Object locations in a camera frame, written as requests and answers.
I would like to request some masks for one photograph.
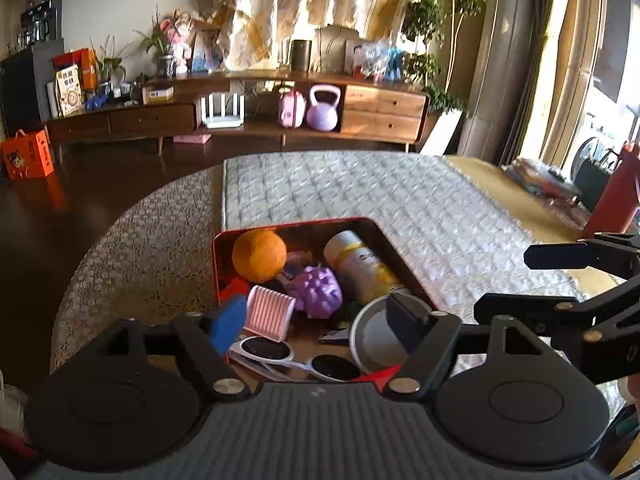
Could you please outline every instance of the cabinet drawer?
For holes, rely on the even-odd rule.
[[[344,107],[349,110],[364,110],[418,118],[422,117],[424,102],[424,95],[366,86],[347,86],[344,96]]]
[[[52,143],[85,140],[108,136],[111,133],[109,117],[105,113],[93,113],[67,117],[47,123]]]
[[[109,112],[114,134],[149,132],[153,130],[195,130],[193,104],[145,105]]]
[[[345,110],[342,113],[340,133],[367,139],[414,142],[419,129],[418,118]]]

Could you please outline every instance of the white bottle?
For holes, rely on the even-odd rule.
[[[335,235],[324,247],[338,280],[349,285],[361,305],[406,288],[353,231]]]

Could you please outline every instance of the pink plastic comb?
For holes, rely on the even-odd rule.
[[[255,285],[246,300],[244,328],[275,342],[287,336],[296,298]]]

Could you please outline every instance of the wooden floor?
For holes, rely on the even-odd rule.
[[[402,144],[288,139],[286,151],[404,150]],[[0,370],[32,392],[49,370],[51,329],[65,288],[89,247],[131,205],[225,158],[280,150],[277,138],[221,137],[204,146],[155,140],[68,148],[47,179],[0,178]]]

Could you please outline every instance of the sunglasses lens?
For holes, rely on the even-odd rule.
[[[337,355],[316,356],[311,366],[319,374],[338,381],[351,381],[360,376],[360,369],[355,364]]]
[[[245,339],[241,345],[245,352],[263,359],[280,360],[289,357],[289,346],[284,343],[276,343],[265,337]]]

